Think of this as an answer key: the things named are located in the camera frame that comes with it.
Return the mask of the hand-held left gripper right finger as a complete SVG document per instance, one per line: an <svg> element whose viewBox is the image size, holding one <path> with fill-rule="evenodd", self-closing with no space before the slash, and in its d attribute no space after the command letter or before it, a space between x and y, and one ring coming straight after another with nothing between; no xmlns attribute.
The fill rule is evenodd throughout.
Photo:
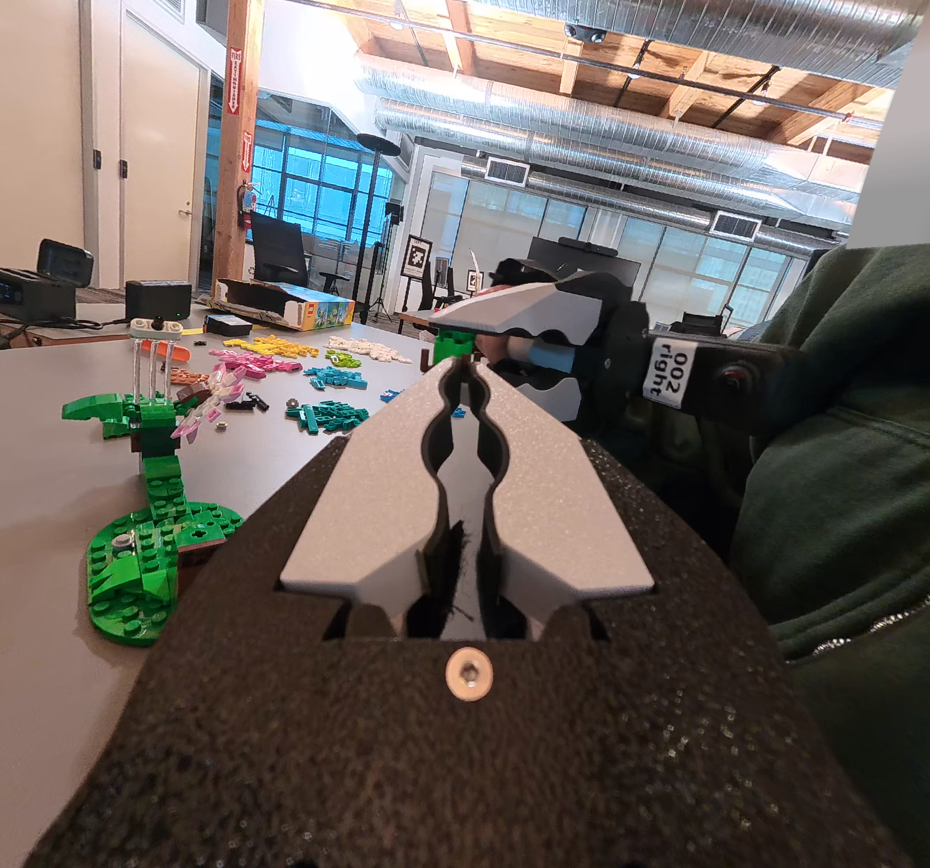
<svg viewBox="0 0 930 868"><path fill-rule="evenodd" d="M476 578L488 637L655 583L579 437L486 365L471 367L478 458L492 475Z"/></svg>

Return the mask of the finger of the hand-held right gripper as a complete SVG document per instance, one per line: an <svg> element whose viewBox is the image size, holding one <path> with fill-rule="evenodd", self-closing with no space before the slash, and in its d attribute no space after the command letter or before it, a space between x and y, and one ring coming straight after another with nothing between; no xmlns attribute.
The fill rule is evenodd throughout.
<svg viewBox="0 0 930 868"><path fill-rule="evenodd" d="M604 276L572 276L482 293L434 311L427 320L434 327L476 334L539 337L555 331L564 338L589 338L599 323L604 296Z"/></svg>
<svg viewBox="0 0 930 868"><path fill-rule="evenodd" d="M577 418L582 395L574 376L562 372L531 372L513 376L511 384L556 420L571 422Z"/></svg>

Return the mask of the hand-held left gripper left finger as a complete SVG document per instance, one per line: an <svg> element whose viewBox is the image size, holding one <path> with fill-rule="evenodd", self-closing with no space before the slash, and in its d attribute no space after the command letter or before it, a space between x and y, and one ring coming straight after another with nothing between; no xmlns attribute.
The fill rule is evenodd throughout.
<svg viewBox="0 0 930 868"><path fill-rule="evenodd" d="M459 361L443 361L352 432L282 571L286 591L336 596L439 635L459 579L438 470L454 447Z"/></svg>

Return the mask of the small green brown lego assembly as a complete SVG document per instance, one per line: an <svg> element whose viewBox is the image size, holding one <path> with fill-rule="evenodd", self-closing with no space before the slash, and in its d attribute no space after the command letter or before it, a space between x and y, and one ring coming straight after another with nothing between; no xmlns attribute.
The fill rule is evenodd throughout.
<svg viewBox="0 0 930 868"><path fill-rule="evenodd" d="M424 348L420 356L421 373L428 372L433 366L448 358L465 358L472 361L481 357L475 349L475 335L468 331L439 328L436 331L432 349Z"/></svg>

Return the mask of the person's right forearm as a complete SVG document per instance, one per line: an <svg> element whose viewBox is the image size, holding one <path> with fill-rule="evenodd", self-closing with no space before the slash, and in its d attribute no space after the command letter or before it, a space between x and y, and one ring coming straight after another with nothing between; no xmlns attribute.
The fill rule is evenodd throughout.
<svg viewBox="0 0 930 868"><path fill-rule="evenodd" d="M632 400L617 422L585 432L730 563L754 464L748 434L642 399Z"/></svg>

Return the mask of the pile of dark teal lego pieces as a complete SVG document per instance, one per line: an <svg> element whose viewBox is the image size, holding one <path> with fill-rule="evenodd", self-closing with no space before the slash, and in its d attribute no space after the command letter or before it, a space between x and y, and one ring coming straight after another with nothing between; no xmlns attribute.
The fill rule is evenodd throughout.
<svg viewBox="0 0 930 868"><path fill-rule="evenodd" d="M295 420L301 432L335 434L352 432L369 418L369 412L342 402L325 400L317 405L301 404L299 409L285 408L285 417Z"/></svg>

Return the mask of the pile of turquoise lego pieces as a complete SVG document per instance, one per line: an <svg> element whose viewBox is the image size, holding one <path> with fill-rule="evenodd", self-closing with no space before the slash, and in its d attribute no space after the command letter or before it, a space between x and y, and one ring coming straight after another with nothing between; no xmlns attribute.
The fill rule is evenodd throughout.
<svg viewBox="0 0 930 868"><path fill-rule="evenodd" d="M308 368L303 371L303 375L309 378L310 385L319 392L327 387L367 388L367 382L361 374L333 366Z"/></svg>

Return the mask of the pile of white lego pieces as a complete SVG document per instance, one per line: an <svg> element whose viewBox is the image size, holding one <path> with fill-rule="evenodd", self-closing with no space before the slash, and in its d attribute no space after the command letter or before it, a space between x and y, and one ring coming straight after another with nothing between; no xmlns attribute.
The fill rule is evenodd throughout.
<svg viewBox="0 0 930 868"><path fill-rule="evenodd" d="M334 352L345 353L352 357L368 357L373 361L412 364L410 358L404 357L395 348L368 339L353 339L332 336L327 341L327 348Z"/></svg>

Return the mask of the pile of magenta lego pieces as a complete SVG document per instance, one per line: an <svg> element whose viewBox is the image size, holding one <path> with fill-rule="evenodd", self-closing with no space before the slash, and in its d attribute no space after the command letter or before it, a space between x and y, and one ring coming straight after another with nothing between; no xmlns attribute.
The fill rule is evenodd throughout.
<svg viewBox="0 0 930 868"><path fill-rule="evenodd" d="M302 365L294 360L276 360L272 356L263 356L248 351L230 349L210 349L208 353L217 362L224 364L228 371L242 370L250 378L263 379L267 373L303 372Z"/></svg>

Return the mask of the pile of yellow lego pieces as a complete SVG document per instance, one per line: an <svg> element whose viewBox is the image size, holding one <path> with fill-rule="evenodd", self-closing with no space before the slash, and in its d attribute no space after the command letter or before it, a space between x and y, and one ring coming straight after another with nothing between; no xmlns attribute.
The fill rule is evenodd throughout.
<svg viewBox="0 0 930 868"><path fill-rule="evenodd" d="M317 358L319 356L319 349L316 347L279 338L272 334L226 339L223 345L227 348L238 349L241 352L250 352L263 357L279 356L287 359L298 359L304 357Z"/></svg>

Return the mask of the green lego plant model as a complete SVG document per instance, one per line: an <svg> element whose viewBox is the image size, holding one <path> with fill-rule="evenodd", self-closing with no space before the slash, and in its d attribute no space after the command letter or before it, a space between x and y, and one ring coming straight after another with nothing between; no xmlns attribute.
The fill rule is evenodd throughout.
<svg viewBox="0 0 930 868"><path fill-rule="evenodd" d="M118 517L87 546L87 606L111 641L143 647L156 642L183 587L241 525L238 513L215 502L190 501L177 454L202 422L242 396L244 371L216 364L203 387L169 397L170 357L182 334L177 321L134 318L133 391L84 397L62 407L64 420L97 419L125 429L139 454L147 507Z"/></svg>

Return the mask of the lego set cardboard box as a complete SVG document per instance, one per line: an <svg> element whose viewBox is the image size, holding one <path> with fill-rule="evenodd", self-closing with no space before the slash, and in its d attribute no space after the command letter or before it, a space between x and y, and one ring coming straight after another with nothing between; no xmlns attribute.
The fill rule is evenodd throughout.
<svg viewBox="0 0 930 868"><path fill-rule="evenodd" d="M351 324L355 301L305 286L279 282L219 279L205 300L212 308L297 331Z"/></svg>

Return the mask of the person's right hand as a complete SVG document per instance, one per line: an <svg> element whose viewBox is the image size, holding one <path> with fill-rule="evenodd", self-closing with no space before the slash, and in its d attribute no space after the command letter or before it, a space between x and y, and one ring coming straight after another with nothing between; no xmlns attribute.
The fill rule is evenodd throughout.
<svg viewBox="0 0 930 868"><path fill-rule="evenodd" d="M522 336L478 334L474 347L498 374L525 375L532 369L534 339Z"/></svg>

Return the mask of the black television screen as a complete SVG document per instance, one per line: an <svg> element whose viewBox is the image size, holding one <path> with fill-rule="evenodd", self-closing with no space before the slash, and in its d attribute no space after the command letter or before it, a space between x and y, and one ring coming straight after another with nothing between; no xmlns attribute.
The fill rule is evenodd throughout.
<svg viewBox="0 0 930 868"><path fill-rule="evenodd" d="M558 240L534 237L527 260L557 279L565 279L579 271L610 273L625 286L632 288L641 264L620 257L614 248L561 236Z"/></svg>

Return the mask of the black office chair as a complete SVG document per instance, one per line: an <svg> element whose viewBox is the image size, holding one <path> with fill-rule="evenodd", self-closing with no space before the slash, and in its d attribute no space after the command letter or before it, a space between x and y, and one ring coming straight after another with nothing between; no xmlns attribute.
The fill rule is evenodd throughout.
<svg viewBox="0 0 930 868"><path fill-rule="evenodd" d="M251 214L253 280L305 288L308 285L303 234L297 223Z"/></svg>

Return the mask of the black charger box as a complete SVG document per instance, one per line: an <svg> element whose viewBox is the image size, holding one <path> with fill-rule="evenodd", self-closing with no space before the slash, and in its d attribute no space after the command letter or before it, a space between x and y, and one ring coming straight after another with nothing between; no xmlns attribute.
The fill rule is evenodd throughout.
<svg viewBox="0 0 930 868"><path fill-rule="evenodd" d="M192 284L176 280L128 280L124 284L124 316L186 320L191 315Z"/></svg>

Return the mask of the wooden pillar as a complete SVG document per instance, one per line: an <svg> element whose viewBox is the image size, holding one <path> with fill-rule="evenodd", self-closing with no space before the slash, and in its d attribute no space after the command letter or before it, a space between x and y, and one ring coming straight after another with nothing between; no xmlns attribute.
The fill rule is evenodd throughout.
<svg viewBox="0 0 930 868"><path fill-rule="evenodd" d="M238 217L240 194L251 182L265 1L229 0L214 239L215 291L220 279L240 279L245 269L247 232Z"/></svg>

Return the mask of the white door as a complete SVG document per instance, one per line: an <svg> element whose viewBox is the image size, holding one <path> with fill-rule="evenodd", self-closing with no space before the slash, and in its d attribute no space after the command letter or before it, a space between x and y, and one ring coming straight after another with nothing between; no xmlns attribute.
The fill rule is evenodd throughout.
<svg viewBox="0 0 930 868"><path fill-rule="evenodd" d="M203 205L203 65L130 13L120 42L120 271L193 281Z"/></svg>

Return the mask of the black battery charging case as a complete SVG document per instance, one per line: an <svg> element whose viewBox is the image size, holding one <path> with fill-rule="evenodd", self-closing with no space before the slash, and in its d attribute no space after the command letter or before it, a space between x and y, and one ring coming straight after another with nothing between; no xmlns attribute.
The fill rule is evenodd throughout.
<svg viewBox="0 0 930 868"><path fill-rule="evenodd" d="M1 268L1 315L27 324L73 321L76 291L89 286L94 256L44 238L36 266L35 270Z"/></svg>

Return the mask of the silver ventilation duct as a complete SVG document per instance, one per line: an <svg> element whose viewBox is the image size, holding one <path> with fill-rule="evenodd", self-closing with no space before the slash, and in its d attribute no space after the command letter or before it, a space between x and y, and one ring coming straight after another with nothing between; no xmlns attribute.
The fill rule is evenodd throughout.
<svg viewBox="0 0 930 868"><path fill-rule="evenodd" d="M319 5L446 37L449 67L356 56L380 130L845 232L864 164L799 146L873 145L928 0Z"/></svg>

